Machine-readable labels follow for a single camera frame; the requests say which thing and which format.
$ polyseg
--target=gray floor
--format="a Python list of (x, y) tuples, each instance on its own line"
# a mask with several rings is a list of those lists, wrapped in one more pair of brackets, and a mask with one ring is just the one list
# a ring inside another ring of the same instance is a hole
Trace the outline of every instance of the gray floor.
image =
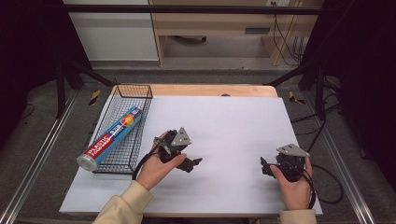
[[(165, 65), (155, 63), (92, 63), (96, 71), (110, 79), (128, 83), (224, 83), (262, 84), (287, 73), (294, 66), (282, 63), (278, 67), (269, 64), (259, 37), (208, 37), (205, 43), (196, 40), (171, 38), (166, 50)], [(70, 111), (42, 166), (33, 187), (19, 211), (15, 223), (89, 223), (94, 217), (70, 217), (59, 213), (60, 205), (77, 171), (76, 156), (87, 146), (91, 131), (109, 94), (109, 88), (82, 75), (85, 80), (81, 91), (67, 91), (77, 94), (74, 107)], [(309, 104), (300, 105), (289, 100), (293, 91), (297, 99), (312, 100), (313, 92), (300, 92), (296, 86), (298, 77), (277, 87), (290, 115), (290, 119), (313, 113)], [(95, 105), (88, 105), (92, 94), (101, 90)], [(24, 119), (14, 130), (5, 147), (0, 151), (0, 210), (6, 209), (35, 155), (40, 150), (56, 116), (56, 85), (51, 81), (29, 93), (29, 105)], [(335, 97), (327, 100), (327, 106), (337, 104)], [(312, 132), (318, 128), (315, 118), (293, 123), (298, 133)], [(396, 223), (396, 194), (374, 161), (361, 158), (359, 143), (345, 118), (335, 109), (327, 114), (325, 131), (330, 135), (337, 151), (342, 156), (359, 192), (375, 219), (375, 223)], [(299, 145), (308, 148), (315, 134), (297, 135)], [(329, 138), (325, 132), (312, 148), (312, 162), (329, 169), (337, 175), (337, 167), (332, 162)], [(326, 173), (315, 170), (315, 184), (320, 198), (332, 201), (339, 195), (336, 182)], [(351, 200), (354, 195), (346, 194), (338, 204), (320, 203), (324, 215), (319, 223), (370, 223), (361, 222)], [(145, 223), (161, 223), (159, 218), (146, 218)], [(191, 223), (242, 223), (240, 218), (191, 218)], [(268, 217), (262, 223), (276, 223), (275, 217)]]

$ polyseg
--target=white board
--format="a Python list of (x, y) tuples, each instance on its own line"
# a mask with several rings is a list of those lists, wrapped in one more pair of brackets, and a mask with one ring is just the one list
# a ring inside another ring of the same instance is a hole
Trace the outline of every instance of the white board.
[[(159, 96), (151, 102), (140, 160), (155, 136), (186, 129), (188, 158), (203, 158), (188, 174), (175, 169), (158, 186), (146, 216), (260, 217), (284, 209), (278, 184), (262, 174), (260, 157), (276, 162), (276, 148), (298, 146), (281, 98)], [(61, 212), (98, 213), (129, 186), (128, 175), (78, 170)], [(322, 214), (317, 201), (317, 214)]]

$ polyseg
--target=wooden table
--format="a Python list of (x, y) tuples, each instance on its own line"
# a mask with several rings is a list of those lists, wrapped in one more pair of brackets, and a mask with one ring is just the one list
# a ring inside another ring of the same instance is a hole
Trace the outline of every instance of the wooden table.
[(155, 95), (188, 95), (188, 96), (261, 96), (277, 97), (276, 89), (272, 86), (253, 85), (150, 85)]

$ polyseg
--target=metal bracket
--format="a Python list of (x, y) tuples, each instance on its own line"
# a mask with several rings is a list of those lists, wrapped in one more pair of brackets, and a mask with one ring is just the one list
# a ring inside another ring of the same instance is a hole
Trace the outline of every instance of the metal bracket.
[(297, 147), (294, 144), (288, 144), (286, 146), (279, 147), (276, 150), (288, 156), (310, 157), (308, 152), (304, 151), (303, 149)]
[(184, 130), (184, 128), (181, 127), (180, 130), (178, 130), (175, 139), (172, 141), (172, 146), (178, 147), (178, 146), (186, 146), (190, 144), (191, 144), (191, 140), (187, 135), (186, 130)]

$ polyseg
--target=white cabinet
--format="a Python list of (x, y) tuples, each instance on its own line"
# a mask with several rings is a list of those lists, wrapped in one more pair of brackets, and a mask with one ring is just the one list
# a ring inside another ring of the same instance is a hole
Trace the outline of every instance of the white cabinet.
[[(147, 5), (147, 0), (64, 0), (65, 4)], [(90, 61), (158, 61), (149, 13), (69, 13)]]

